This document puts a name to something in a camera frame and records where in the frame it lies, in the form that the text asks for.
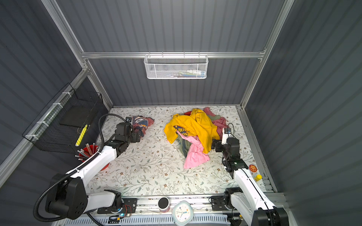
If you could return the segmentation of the olive green cloth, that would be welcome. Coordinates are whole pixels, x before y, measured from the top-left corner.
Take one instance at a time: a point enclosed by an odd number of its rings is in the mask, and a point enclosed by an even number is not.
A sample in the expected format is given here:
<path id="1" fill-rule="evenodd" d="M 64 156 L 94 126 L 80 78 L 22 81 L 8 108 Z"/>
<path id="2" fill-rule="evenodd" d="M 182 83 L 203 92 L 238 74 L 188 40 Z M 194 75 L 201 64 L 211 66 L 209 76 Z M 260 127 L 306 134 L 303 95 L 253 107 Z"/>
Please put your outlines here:
<path id="1" fill-rule="evenodd" d="M 186 158 L 190 149 L 190 146 L 192 145 L 192 143 L 190 143 L 189 141 L 185 140 L 184 138 L 182 138 L 180 135 L 178 135 L 178 138 L 176 139 L 176 141 L 179 144 L 179 150 L 181 152 L 181 154 Z"/>

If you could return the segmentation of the red round sticker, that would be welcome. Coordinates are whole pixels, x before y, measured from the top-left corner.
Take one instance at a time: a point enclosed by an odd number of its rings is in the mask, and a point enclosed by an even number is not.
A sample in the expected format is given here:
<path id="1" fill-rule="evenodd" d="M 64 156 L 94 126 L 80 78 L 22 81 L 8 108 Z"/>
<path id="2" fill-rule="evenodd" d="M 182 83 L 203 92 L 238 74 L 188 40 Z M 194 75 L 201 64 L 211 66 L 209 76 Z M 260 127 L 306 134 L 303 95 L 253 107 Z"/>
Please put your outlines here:
<path id="1" fill-rule="evenodd" d="M 253 173 L 256 173 L 258 171 L 258 168 L 253 164 L 249 165 L 248 169 Z"/>

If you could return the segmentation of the red cup with pens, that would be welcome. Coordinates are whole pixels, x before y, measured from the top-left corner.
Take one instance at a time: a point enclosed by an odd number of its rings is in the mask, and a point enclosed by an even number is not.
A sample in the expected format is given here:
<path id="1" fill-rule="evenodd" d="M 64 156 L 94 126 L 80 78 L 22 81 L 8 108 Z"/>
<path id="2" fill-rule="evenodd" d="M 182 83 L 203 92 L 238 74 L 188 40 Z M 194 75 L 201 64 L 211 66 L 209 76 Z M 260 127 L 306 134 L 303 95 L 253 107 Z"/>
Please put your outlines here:
<path id="1" fill-rule="evenodd" d="M 76 155 L 75 157 L 78 157 L 78 160 L 81 161 L 81 164 L 83 164 L 84 162 L 92 158 L 97 152 L 102 152 L 101 146 L 97 146 L 95 144 L 86 144 L 86 147 L 78 151 L 78 155 Z"/>

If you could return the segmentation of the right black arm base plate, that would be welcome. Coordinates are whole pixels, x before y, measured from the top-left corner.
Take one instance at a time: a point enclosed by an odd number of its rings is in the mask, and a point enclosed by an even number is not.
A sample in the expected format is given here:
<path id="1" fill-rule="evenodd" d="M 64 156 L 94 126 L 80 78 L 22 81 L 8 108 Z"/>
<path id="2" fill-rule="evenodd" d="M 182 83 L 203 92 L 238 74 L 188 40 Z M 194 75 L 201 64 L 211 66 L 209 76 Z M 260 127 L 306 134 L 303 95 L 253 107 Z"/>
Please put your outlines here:
<path id="1" fill-rule="evenodd" d="M 214 195 L 209 198 L 213 211 L 231 211 L 234 207 L 228 195 Z"/>

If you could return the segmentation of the yellow small bottle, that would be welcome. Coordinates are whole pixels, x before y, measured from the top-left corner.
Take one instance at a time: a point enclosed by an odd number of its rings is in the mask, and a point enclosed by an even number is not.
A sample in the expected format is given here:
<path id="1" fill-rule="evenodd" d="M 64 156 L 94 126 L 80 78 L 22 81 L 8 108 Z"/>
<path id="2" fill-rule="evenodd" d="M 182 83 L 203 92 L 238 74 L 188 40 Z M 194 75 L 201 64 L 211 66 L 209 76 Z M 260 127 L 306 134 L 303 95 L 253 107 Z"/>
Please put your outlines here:
<path id="1" fill-rule="evenodd" d="M 254 180 L 255 180 L 255 182 L 258 182 L 258 181 L 260 181 L 260 180 L 262 180 L 262 176 L 261 175 L 256 175 L 255 177 L 254 177 Z"/>

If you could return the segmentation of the light pink cloth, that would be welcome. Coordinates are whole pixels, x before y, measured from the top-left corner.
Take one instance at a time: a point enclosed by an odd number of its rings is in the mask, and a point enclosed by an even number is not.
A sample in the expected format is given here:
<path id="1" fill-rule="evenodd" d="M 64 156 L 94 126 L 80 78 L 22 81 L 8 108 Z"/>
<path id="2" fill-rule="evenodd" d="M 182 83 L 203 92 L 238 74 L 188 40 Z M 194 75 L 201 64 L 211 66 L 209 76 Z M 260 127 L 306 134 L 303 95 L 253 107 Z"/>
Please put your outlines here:
<path id="1" fill-rule="evenodd" d="M 178 131 L 177 131 L 177 134 L 180 135 L 185 140 L 192 143 L 192 145 L 190 146 L 188 155 L 184 162 L 184 166 L 183 166 L 184 169 L 191 169 L 191 168 L 198 167 L 210 160 L 210 157 L 208 156 L 208 154 L 203 153 L 204 148 L 198 137 L 184 136 L 183 134 L 181 134 Z"/>

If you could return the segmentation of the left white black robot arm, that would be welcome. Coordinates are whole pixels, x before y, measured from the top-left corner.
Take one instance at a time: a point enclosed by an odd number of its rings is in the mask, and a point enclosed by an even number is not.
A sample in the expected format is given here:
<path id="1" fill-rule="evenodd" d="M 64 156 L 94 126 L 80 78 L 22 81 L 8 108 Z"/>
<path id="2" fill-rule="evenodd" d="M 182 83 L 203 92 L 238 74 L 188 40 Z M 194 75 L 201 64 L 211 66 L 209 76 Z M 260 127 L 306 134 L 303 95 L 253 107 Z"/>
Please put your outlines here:
<path id="1" fill-rule="evenodd" d="M 105 190 L 91 194 L 85 187 L 107 164 L 122 154 L 131 143 L 139 142 L 143 136 L 140 127 L 129 122 L 119 123 L 115 133 L 92 157 L 68 173 L 54 177 L 51 188 L 45 195 L 45 211 L 69 219 L 76 219 L 99 208 L 109 208 L 113 213 L 124 212 L 120 192 Z"/>

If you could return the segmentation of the white round clock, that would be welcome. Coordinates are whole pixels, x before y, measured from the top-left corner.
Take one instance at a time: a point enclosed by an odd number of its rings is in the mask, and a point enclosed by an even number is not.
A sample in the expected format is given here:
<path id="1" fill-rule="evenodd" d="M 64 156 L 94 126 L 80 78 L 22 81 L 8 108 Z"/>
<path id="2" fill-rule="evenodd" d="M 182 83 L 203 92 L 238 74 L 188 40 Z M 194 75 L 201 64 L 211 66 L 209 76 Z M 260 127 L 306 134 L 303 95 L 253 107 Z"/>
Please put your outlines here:
<path id="1" fill-rule="evenodd" d="M 173 207 L 172 217 L 175 225 L 185 226 L 193 220 L 193 209 L 187 201 L 181 201 Z"/>

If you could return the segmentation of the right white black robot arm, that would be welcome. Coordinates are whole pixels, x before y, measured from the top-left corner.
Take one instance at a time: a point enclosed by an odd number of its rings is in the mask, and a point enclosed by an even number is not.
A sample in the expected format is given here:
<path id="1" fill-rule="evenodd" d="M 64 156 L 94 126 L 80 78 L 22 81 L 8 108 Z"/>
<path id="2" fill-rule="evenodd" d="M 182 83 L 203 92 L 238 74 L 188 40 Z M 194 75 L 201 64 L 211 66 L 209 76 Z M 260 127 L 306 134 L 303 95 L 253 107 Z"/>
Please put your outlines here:
<path id="1" fill-rule="evenodd" d="M 236 209 L 249 226 L 288 226 L 288 214 L 278 208 L 255 182 L 247 164 L 239 153 L 239 140 L 229 137 L 226 141 L 213 140 L 212 149 L 223 155 L 222 164 L 238 187 L 227 188 L 224 203 Z"/>

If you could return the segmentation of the black white cylindrical speaker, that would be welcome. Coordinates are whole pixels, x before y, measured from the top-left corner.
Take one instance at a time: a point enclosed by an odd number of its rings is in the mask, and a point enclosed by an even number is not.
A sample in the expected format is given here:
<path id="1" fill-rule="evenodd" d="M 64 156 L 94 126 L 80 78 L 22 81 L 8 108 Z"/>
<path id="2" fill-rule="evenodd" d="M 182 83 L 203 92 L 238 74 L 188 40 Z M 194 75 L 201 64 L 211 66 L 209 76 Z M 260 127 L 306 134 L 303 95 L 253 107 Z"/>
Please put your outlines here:
<path id="1" fill-rule="evenodd" d="M 167 197 L 161 197 L 158 200 L 157 205 L 160 212 L 162 213 L 168 212 L 170 210 L 170 200 Z"/>

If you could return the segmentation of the dark pink cloth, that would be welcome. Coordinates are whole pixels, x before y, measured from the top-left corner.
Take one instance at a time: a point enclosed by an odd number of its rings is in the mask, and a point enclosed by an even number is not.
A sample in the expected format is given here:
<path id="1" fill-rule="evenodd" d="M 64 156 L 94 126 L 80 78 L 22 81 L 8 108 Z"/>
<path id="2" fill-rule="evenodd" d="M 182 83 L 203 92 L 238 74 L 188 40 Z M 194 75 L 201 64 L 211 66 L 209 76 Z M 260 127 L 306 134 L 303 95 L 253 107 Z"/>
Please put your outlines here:
<path id="1" fill-rule="evenodd" d="M 226 119 L 220 115 L 215 115 L 209 107 L 205 107 L 203 111 L 207 114 L 212 123 L 217 127 L 217 133 L 222 138 L 223 129 L 227 128 Z"/>

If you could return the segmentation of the maroon printed t-shirt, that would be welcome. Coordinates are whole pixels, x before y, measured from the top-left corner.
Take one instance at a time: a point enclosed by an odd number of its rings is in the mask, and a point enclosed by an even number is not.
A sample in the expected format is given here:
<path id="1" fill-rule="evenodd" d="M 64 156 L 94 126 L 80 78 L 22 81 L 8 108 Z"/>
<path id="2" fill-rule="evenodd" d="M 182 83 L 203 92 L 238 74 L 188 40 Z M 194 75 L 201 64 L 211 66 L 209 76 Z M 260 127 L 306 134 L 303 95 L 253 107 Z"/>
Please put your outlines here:
<path id="1" fill-rule="evenodd" d="M 154 124 L 154 120 L 149 117 L 133 116 L 132 125 L 136 133 L 139 133 L 141 137 L 144 137 L 146 130 L 149 126 Z"/>

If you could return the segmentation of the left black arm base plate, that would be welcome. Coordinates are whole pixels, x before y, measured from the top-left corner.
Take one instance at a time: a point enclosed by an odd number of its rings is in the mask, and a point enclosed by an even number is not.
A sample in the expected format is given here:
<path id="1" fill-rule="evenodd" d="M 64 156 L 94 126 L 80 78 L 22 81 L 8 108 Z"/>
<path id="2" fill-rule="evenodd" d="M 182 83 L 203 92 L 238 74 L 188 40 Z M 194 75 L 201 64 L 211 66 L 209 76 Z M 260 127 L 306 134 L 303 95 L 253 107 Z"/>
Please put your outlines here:
<path id="1" fill-rule="evenodd" d="M 137 208 L 137 198 L 122 198 L 119 204 L 97 209 L 98 214 L 131 214 Z"/>

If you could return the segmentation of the markers in white basket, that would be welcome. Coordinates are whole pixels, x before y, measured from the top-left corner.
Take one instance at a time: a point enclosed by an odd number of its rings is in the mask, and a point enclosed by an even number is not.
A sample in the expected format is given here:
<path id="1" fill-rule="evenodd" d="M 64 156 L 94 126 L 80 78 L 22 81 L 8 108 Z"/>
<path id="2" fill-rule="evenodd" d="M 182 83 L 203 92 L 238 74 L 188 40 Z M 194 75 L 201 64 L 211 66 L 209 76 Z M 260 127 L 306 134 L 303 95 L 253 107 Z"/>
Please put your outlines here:
<path id="1" fill-rule="evenodd" d="M 174 72 L 168 75 L 172 78 L 206 78 L 206 71 L 202 70 L 187 70 Z"/>

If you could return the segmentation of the yellow printed t-shirt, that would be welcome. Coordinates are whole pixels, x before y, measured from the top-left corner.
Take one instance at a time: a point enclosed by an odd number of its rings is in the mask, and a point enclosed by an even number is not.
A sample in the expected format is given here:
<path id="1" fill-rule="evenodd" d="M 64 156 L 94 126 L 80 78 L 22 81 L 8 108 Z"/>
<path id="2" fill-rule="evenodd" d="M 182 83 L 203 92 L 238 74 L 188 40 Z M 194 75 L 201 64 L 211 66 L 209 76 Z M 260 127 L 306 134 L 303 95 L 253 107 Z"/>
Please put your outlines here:
<path id="1" fill-rule="evenodd" d="M 176 114 L 165 126 L 164 133 L 172 144 L 178 137 L 177 132 L 189 137 L 198 137 L 203 147 L 203 153 L 208 154 L 212 150 L 213 140 L 219 140 L 217 126 L 214 125 L 207 114 L 198 108 L 194 108 L 190 115 Z"/>

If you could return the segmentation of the yellow highlighter marker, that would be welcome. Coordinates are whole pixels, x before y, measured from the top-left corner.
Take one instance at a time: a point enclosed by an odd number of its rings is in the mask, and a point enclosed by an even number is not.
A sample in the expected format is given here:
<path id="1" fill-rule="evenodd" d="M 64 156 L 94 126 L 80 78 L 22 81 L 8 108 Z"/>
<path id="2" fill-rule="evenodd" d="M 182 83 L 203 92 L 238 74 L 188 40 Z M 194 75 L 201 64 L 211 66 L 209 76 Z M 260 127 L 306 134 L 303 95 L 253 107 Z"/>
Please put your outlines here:
<path id="1" fill-rule="evenodd" d="M 88 130 L 88 124 L 86 124 L 86 125 L 83 127 L 83 129 L 82 129 L 82 131 L 81 131 L 81 133 L 80 133 L 80 135 L 79 135 L 79 137 L 78 137 L 78 139 L 77 139 L 77 141 L 76 141 L 76 143 L 75 143 L 75 146 L 76 146 L 76 147 L 79 147 L 80 144 L 82 143 L 83 138 L 84 138 L 87 130 Z"/>

